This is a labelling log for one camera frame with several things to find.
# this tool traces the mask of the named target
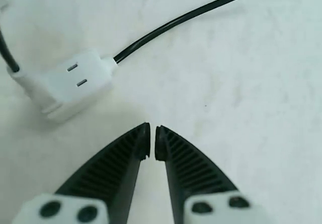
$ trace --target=power cord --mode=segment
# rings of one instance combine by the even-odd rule
[[[137,40],[114,58],[101,58],[96,50],[73,56],[47,71],[22,70],[8,50],[0,29],[0,53],[7,62],[8,73],[40,108],[47,118],[62,122],[87,107],[111,88],[117,63],[155,37],[189,19],[234,0],[216,0],[157,28]]]
[[[161,27],[153,30],[151,33],[143,36],[139,40],[132,43],[130,46],[122,50],[118,55],[114,57],[114,60],[118,64],[122,60],[124,60],[126,57],[128,57],[130,54],[132,54],[134,51],[138,50],[140,47],[145,45],[146,43],[150,42],[152,39],[156,38],[157,36],[165,33],[166,31],[172,29],[173,27],[184,23],[185,21],[188,21],[196,16],[199,16],[201,14],[204,14],[210,10],[216,9],[220,6],[226,5],[232,1],[235,0],[216,0],[211,3],[208,3],[202,7],[199,7],[193,11],[190,11],[186,14],[183,14],[182,16],[173,19],[172,21],[162,25]]]
[[[199,16],[201,14],[204,14],[210,10],[216,9],[220,6],[226,5],[232,1],[235,0],[215,0],[211,3],[208,3],[204,6],[201,6],[193,11],[190,11],[186,14],[183,14],[182,16],[173,19],[172,21],[162,25],[161,27],[153,30],[149,34],[143,36],[139,40],[135,41],[132,43],[130,46],[126,47],[124,50],[122,50],[119,54],[117,54],[114,57],[115,62],[118,64],[122,60],[124,60],[126,57],[128,57],[130,54],[138,50],[140,47],[145,45],[146,43],[150,42],[152,39],[156,38],[157,36],[165,33],[166,31],[172,29],[173,27],[184,23],[185,21],[188,21],[196,16]],[[0,29],[0,53],[4,60],[6,61],[8,67],[13,71],[13,72],[18,72],[19,71],[19,65],[15,61],[15,59],[12,57],[7,44],[4,40],[4,37],[2,35],[1,29]]]
[[[12,70],[12,72],[18,72],[20,70],[18,63],[15,61],[15,59],[13,58],[13,56],[11,55],[7,47],[7,44],[2,35],[1,29],[0,29],[0,53],[4,58],[4,60],[6,61],[8,67]]]

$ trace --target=screw hole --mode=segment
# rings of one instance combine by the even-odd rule
[[[49,218],[52,216],[57,215],[61,207],[61,204],[59,201],[51,201],[46,204],[44,204],[40,209],[40,215],[43,218]]]
[[[192,212],[199,213],[199,214],[212,213],[213,209],[208,203],[201,201],[201,202],[195,202],[193,204]]]
[[[241,196],[233,196],[229,199],[229,206],[232,208],[249,208],[250,203]]]
[[[97,212],[98,211],[95,206],[86,206],[78,212],[77,219],[82,223],[91,222],[96,218]]]

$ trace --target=black cable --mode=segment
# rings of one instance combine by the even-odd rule
[[[13,72],[18,72],[20,70],[20,67],[18,63],[15,61],[15,59],[12,57],[7,44],[5,42],[4,36],[2,35],[1,29],[0,29],[0,53],[4,60],[6,61],[7,65]]]
[[[122,50],[118,55],[116,55],[114,57],[114,60],[118,64],[119,62],[124,60],[126,57],[128,57],[130,54],[132,54],[134,51],[136,51],[137,49],[142,47],[144,44],[150,42],[152,39],[156,38],[160,34],[170,30],[171,28],[173,28],[181,23],[184,23],[185,21],[188,21],[189,19],[192,19],[196,16],[204,14],[210,10],[213,10],[213,9],[223,6],[225,4],[228,4],[232,1],[235,1],[235,0],[216,0],[216,1],[213,1],[211,3],[204,5],[202,7],[199,7],[193,11],[190,11],[190,12],[188,12],[176,19],[173,19],[172,21],[153,30],[149,34],[143,36],[142,38],[140,38],[139,40],[135,41],[133,44],[131,44],[130,46],[128,46],[127,48]]]

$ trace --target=plug slot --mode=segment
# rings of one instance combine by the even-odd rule
[[[78,66],[78,64],[76,63],[76,64],[72,65],[70,68],[68,68],[67,71],[71,71],[71,70],[75,69],[77,66]]]
[[[86,79],[82,80],[81,82],[77,83],[77,86],[80,87],[81,85],[85,84],[87,82]]]

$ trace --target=white plug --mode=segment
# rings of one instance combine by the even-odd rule
[[[89,50],[47,72],[8,72],[43,114],[62,122],[111,88],[116,66],[112,57],[101,59]]]

